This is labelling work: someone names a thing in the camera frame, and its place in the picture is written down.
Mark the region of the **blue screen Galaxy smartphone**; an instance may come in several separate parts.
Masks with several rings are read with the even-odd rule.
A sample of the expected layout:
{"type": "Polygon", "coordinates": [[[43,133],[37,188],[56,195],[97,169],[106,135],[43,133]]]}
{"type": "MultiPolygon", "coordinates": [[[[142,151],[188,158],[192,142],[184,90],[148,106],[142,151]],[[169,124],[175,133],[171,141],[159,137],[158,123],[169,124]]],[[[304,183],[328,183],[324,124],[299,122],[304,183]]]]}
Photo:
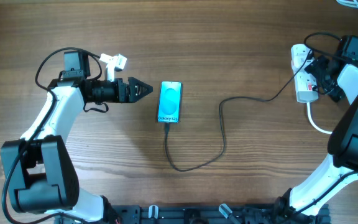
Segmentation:
{"type": "Polygon", "coordinates": [[[180,117],[182,82],[164,81],[161,83],[157,121],[177,123],[180,117]]]}

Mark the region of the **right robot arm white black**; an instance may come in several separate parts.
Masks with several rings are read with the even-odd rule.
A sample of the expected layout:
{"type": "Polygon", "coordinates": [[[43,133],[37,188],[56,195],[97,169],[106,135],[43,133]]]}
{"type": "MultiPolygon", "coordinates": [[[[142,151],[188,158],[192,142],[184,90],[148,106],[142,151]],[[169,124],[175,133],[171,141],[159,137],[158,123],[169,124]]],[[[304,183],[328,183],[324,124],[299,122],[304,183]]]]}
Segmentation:
{"type": "Polygon", "coordinates": [[[274,203],[271,219],[276,223],[316,223],[325,203],[358,180],[358,36],[345,35],[338,42],[334,54],[320,51],[301,69],[334,101],[347,98],[349,108],[330,134],[324,161],[274,203]]]}

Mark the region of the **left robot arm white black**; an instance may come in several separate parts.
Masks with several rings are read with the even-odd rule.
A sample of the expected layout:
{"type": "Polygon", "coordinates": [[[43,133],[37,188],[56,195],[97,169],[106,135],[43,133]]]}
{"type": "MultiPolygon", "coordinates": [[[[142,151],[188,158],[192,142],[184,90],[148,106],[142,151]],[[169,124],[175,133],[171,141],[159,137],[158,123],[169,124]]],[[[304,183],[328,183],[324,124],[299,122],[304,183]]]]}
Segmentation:
{"type": "Polygon", "coordinates": [[[13,209],[38,214],[41,221],[122,223],[106,197],[81,189],[65,143],[88,103],[105,113],[110,103],[135,103],[153,88],[134,77],[115,77],[125,67],[123,55],[96,55],[76,47],[63,48],[63,54],[65,68],[45,87],[47,100],[32,126],[2,145],[2,212],[7,220],[13,209]]]}

